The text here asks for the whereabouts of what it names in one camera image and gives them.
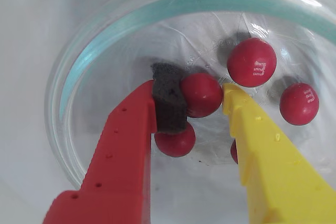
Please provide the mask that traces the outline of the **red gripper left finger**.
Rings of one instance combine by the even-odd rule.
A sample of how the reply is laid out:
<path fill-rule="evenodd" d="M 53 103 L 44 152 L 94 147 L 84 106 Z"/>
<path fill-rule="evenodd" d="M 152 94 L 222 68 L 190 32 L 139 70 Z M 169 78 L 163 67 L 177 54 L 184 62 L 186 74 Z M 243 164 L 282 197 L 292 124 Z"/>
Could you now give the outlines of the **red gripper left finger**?
<path fill-rule="evenodd" d="M 61 193 L 44 223 L 150 223 L 151 135 L 186 129 L 184 71 L 154 63 L 153 78 L 108 116 L 77 191 Z"/>

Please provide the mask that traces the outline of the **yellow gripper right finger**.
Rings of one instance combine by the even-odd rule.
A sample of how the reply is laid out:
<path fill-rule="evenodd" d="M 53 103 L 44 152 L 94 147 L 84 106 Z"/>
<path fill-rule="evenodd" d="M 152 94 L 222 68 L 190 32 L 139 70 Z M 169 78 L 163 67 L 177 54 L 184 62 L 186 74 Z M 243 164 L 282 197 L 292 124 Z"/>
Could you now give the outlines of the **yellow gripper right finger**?
<path fill-rule="evenodd" d="M 250 223 L 335 223 L 335 190 L 239 86 L 223 85 Z"/>

